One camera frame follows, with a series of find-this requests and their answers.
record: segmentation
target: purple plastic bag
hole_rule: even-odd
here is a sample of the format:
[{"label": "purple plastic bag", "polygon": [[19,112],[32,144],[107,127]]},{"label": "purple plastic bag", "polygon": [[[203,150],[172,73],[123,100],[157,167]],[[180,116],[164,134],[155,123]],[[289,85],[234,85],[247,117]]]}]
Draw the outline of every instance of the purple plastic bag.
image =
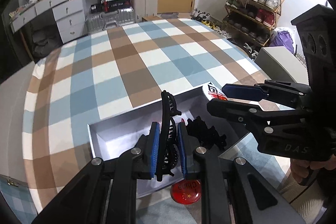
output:
[{"label": "purple plastic bag", "polygon": [[278,32],[278,35],[273,37],[269,47],[285,46],[291,53],[294,53],[293,40],[289,32]]}]

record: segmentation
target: open cardboard box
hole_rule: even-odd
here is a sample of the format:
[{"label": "open cardboard box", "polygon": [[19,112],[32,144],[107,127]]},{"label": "open cardboard box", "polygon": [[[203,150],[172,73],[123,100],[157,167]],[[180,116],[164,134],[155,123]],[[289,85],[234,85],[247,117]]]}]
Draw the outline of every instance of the open cardboard box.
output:
[{"label": "open cardboard box", "polygon": [[[215,126],[220,136],[226,134],[227,149],[247,134],[243,124],[228,122],[225,119],[213,117],[207,112],[208,99],[203,94],[202,85],[173,95],[177,109],[182,112],[181,116],[174,117],[176,123],[181,122],[182,118],[187,122],[188,118],[193,120],[200,116],[208,128]],[[161,125],[161,100],[88,125],[93,157],[100,157],[103,160],[119,157],[123,152],[133,148],[142,134],[149,134],[152,122],[159,122]],[[151,194],[183,179],[180,162],[172,172],[175,175],[173,177],[164,175],[162,182],[158,182],[156,176],[152,180],[138,180],[137,197]]]}]

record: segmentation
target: red shoe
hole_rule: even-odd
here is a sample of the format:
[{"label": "red shoe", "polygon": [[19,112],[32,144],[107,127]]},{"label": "red shoe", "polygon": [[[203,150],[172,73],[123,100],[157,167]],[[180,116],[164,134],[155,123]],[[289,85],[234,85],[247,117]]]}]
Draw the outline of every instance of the red shoe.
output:
[{"label": "red shoe", "polygon": [[275,16],[272,12],[265,11],[265,18],[263,24],[266,25],[268,28],[271,28],[274,24]]},{"label": "red shoe", "polygon": [[257,13],[257,16],[255,17],[255,19],[259,22],[263,22],[264,21],[264,18],[265,18],[265,10],[263,9],[259,9],[258,13]]}]

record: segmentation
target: silver screw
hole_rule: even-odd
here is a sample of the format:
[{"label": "silver screw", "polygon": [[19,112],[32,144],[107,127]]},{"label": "silver screw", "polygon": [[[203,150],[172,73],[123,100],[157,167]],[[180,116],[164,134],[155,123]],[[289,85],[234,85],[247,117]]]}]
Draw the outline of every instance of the silver screw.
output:
[{"label": "silver screw", "polygon": [[267,134],[272,134],[272,133],[273,133],[273,128],[271,128],[271,127],[265,127],[265,128],[264,128],[264,131],[265,131]]},{"label": "silver screw", "polygon": [[196,152],[199,154],[205,154],[205,152],[207,151],[207,149],[205,147],[199,146],[196,148]]},{"label": "silver screw", "polygon": [[131,153],[134,155],[139,155],[141,153],[141,149],[138,147],[132,148]]},{"label": "silver screw", "polygon": [[91,163],[93,165],[100,165],[101,164],[101,158],[94,158]]},{"label": "silver screw", "polygon": [[246,163],[246,159],[243,157],[236,158],[236,163],[239,165],[244,165]]}]

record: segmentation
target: shoe rack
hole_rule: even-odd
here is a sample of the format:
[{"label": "shoe rack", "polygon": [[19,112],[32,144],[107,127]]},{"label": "shoe rack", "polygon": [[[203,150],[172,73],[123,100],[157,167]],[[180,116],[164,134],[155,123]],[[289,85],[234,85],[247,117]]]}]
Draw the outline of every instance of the shoe rack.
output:
[{"label": "shoe rack", "polygon": [[[239,10],[234,9],[234,8],[232,8],[232,7],[230,7],[230,6],[225,5],[224,7],[225,7],[226,12],[228,13],[228,15],[230,14],[230,12],[234,12],[234,13],[240,14],[240,15],[242,15],[243,17],[246,17],[246,18],[248,18],[249,20],[251,20],[251,21],[257,23],[258,25],[263,26],[265,29],[268,29],[268,30],[269,30],[269,36],[271,37],[272,31],[277,27],[278,20],[279,20],[281,14],[282,14],[282,4],[283,4],[284,1],[285,1],[285,0],[280,0],[280,5],[278,6],[278,8],[277,8],[276,10],[273,10],[273,9],[271,9],[270,7],[268,7],[268,6],[266,6],[266,5],[263,5],[263,4],[261,4],[261,3],[257,2],[257,1],[254,1],[254,0],[247,0],[247,1],[246,1],[246,3],[245,3],[245,8],[246,8],[246,5],[247,5],[247,4],[252,4],[252,5],[255,5],[255,6],[258,7],[258,8],[261,8],[261,9],[264,9],[264,10],[267,10],[267,11],[270,11],[270,12],[274,13],[274,19],[275,19],[275,20],[274,20],[274,24],[273,24],[271,27],[268,27],[268,26],[264,25],[262,22],[259,22],[259,21],[257,21],[256,19],[254,19],[254,18],[252,18],[252,17],[249,17],[248,15],[246,15],[246,14],[240,12]],[[267,45],[268,42],[269,42],[269,39],[268,39],[265,43],[261,44],[261,43],[258,42],[257,40],[255,40],[255,39],[253,39],[252,37],[250,37],[248,34],[242,32],[241,30],[235,28],[235,27],[232,26],[232,25],[230,25],[230,26],[233,27],[233,29],[236,29],[237,31],[239,31],[239,32],[241,32],[241,33],[247,35],[247,36],[248,36],[250,39],[252,39],[253,42],[254,42],[257,46],[259,46],[259,47],[266,47],[266,45]]]}]

